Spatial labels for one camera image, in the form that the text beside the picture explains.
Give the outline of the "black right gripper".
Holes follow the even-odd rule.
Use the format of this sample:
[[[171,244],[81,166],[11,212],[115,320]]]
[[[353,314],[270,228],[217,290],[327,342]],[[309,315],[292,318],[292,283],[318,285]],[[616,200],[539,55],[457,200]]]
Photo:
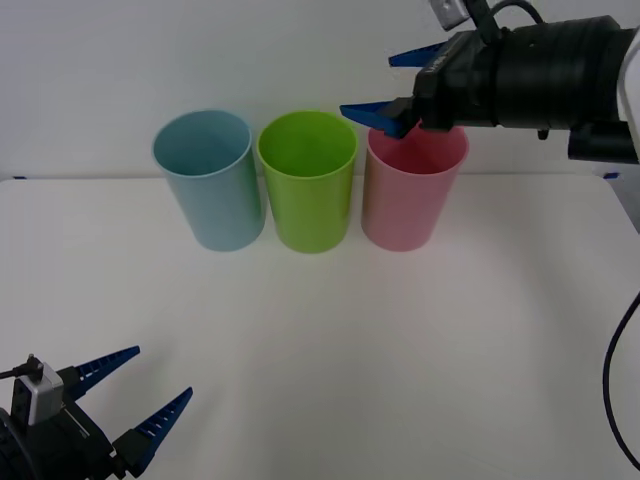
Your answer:
[[[390,67],[423,67],[413,99],[341,105],[340,113],[394,139],[404,138],[418,122],[424,130],[443,132],[455,126],[494,127],[496,58],[496,50],[474,31],[393,55]]]

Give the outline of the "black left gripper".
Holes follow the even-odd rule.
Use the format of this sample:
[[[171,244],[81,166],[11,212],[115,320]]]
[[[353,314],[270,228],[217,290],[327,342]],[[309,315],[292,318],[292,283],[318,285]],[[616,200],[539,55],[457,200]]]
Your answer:
[[[70,398],[63,400],[57,414],[24,424],[28,479],[122,479],[124,470],[134,478],[144,473],[191,400],[193,389],[188,387],[127,430],[113,446],[77,402],[139,353],[140,347],[133,346],[59,371]]]

